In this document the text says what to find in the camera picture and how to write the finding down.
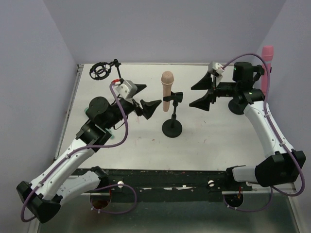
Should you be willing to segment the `beige toy microphone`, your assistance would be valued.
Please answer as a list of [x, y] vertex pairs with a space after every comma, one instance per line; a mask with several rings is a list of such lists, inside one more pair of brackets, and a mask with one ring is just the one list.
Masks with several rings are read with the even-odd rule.
[[[162, 73], [161, 76], [161, 83], [162, 83], [162, 90], [163, 90], [163, 97], [168, 97], [171, 95], [171, 89], [174, 82], [174, 75], [170, 71], [165, 71]], [[168, 112], [170, 107], [169, 101], [163, 101], [163, 111]]]

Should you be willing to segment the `pink toy microphone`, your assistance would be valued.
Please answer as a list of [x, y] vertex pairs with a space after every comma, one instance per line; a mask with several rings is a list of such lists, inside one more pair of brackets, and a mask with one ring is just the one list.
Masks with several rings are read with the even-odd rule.
[[262, 48], [261, 57], [267, 65], [267, 69], [264, 64], [262, 67], [264, 68], [264, 75], [261, 76], [261, 83], [260, 88], [262, 92], [266, 95], [267, 88], [268, 88], [268, 78], [267, 75], [271, 73], [271, 63], [274, 57], [274, 46], [273, 45], [266, 45]]

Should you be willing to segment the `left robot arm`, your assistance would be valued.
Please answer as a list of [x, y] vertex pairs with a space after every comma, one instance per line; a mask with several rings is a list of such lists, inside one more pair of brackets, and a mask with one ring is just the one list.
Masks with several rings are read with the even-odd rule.
[[99, 167], [87, 171], [75, 179], [73, 172], [101, 148], [113, 148], [123, 144], [129, 133], [127, 117], [132, 112], [149, 119], [161, 100], [139, 102], [134, 95], [146, 88], [144, 84], [114, 80], [109, 89], [115, 101], [95, 97], [89, 103], [88, 121], [81, 127], [68, 148], [44, 172], [31, 182], [17, 185], [18, 195], [23, 202], [20, 218], [27, 222], [24, 212], [28, 209], [41, 223], [51, 220], [61, 206], [80, 194], [97, 190], [107, 183], [105, 172]]

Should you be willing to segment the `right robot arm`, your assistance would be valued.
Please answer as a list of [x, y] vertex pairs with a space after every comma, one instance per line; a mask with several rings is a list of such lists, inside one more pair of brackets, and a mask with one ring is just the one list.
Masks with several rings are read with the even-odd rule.
[[263, 147], [265, 160], [257, 166], [234, 166], [226, 170], [228, 180], [257, 183], [263, 187], [296, 181], [306, 160], [304, 152], [297, 151], [286, 140], [273, 119], [265, 95], [254, 83], [265, 73], [261, 65], [236, 62], [232, 82], [222, 82], [224, 69], [217, 62], [208, 65], [206, 75], [192, 90], [206, 90], [207, 93], [189, 104], [190, 107], [209, 111], [217, 98], [230, 97], [230, 111], [245, 115], [251, 122]]

